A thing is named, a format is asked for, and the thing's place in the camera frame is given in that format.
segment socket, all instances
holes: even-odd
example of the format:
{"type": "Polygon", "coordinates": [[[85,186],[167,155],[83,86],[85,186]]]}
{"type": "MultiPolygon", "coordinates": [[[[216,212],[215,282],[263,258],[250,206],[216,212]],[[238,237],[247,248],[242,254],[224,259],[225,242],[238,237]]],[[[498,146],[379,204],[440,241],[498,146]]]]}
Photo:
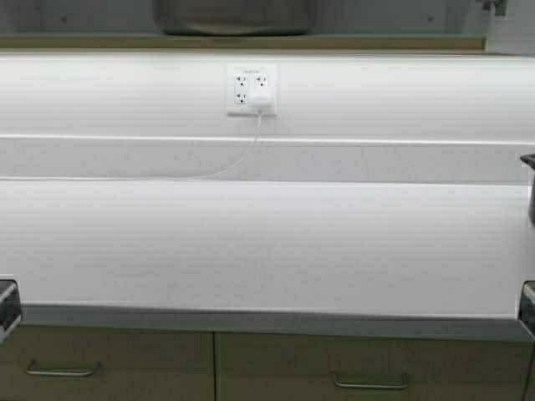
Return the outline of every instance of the socket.
{"type": "Polygon", "coordinates": [[[227,113],[229,115],[256,115],[257,108],[249,100],[252,94],[267,91],[271,103],[262,112],[277,114],[278,71],[275,65],[236,66],[227,69],[227,113]]]}

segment drawer handle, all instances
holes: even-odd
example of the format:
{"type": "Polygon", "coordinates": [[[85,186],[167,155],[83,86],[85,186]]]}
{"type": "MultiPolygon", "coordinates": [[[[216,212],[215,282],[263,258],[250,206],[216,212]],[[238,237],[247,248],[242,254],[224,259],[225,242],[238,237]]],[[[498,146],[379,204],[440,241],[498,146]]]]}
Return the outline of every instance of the drawer handle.
{"type": "Polygon", "coordinates": [[[338,374],[331,373],[333,383],[338,388],[352,389],[352,390],[383,390],[383,391],[403,391],[409,388],[409,375],[403,373],[401,375],[400,384],[362,384],[362,383],[345,383],[341,382],[338,374]]]}
{"type": "Polygon", "coordinates": [[[102,364],[97,362],[92,368],[89,369],[61,369],[61,368],[39,368],[37,361],[30,362],[26,374],[29,376],[38,376],[46,378],[90,378],[102,368],[102,364]]]}

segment countertop edge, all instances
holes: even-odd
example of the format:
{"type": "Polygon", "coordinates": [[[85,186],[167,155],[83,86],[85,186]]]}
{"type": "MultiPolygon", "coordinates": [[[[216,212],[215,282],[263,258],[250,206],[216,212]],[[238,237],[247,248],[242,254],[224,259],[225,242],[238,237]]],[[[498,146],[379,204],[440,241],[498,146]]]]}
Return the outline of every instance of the countertop edge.
{"type": "Polygon", "coordinates": [[[517,319],[363,317],[308,312],[181,311],[25,305],[23,324],[191,332],[249,332],[364,338],[420,338],[532,343],[517,319]]]}

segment cabinet drawer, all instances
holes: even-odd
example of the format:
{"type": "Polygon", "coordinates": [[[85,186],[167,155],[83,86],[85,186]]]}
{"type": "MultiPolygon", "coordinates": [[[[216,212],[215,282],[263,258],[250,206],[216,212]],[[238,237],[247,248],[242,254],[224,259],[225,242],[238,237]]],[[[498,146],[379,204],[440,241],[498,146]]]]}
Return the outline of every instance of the cabinet drawer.
{"type": "Polygon", "coordinates": [[[21,327],[0,347],[0,399],[213,401],[211,334],[21,327]],[[43,376],[97,366],[88,377],[43,376]]]}
{"type": "Polygon", "coordinates": [[[107,370],[91,378],[34,378],[17,365],[0,365],[0,399],[13,401],[213,401],[209,373],[107,370]]]}
{"type": "Polygon", "coordinates": [[[0,346],[0,363],[26,368],[100,362],[107,369],[212,370],[210,333],[20,327],[0,346]]]}
{"type": "Polygon", "coordinates": [[[531,344],[218,335],[222,401],[518,400],[527,379],[531,344]],[[333,381],[406,390],[340,388],[333,381]]]}

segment white cable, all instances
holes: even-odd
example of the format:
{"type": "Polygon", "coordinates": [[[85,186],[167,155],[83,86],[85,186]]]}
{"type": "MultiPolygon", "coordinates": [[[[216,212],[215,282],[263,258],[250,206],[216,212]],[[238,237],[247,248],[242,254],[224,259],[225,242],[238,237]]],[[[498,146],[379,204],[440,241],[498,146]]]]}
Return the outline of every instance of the white cable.
{"type": "Polygon", "coordinates": [[[207,175],[181,175],[181,176],[166,176],[166,177],[102,177],[102,178],[84,178],[84,177],[12,177],[12,176],[0,176],[0,181],[148,181],[148,180],[168,180],[168,181],[204,181],[217,178],[220,175],[224,175],[231,170],[234,170],[236,167],[241,165],[247,157],[255,150],[257,147],[258,140],[260,139],[260,134],[262,133],[262,112],[258,112],[258,124],[257,124],[257,133],[255,134],[254,140],[252,143],[245,149],[240,158],[231,163],[228,167],[225,167],[222,170],[219,170],[215,173],[207,175]]]}
{"type": "Polygon", "coordinates": [[[258,139],[260,138],[260,133],[262,132],[262,113],[258,113],[258,124],[257,124],[257,133],[254,137],[254,141],[252,144],[249,145],[247,149],[242,154],[242,157],[240,157],[236,162],[229,165],[227,168],[218,171],[217,173],[209,174],[209,175],[198,175],[196,177],[188,177],[183,178],[183,180],[188,181],[199,181],[199,180],[209,180],[211,178],[216,178],[219,175],[223,175],[231,170],[234,170],[236,167],[238,167],[241,163],[243,163],[247,157],[254,151],[254,149],[257,147],[258,139]]]}

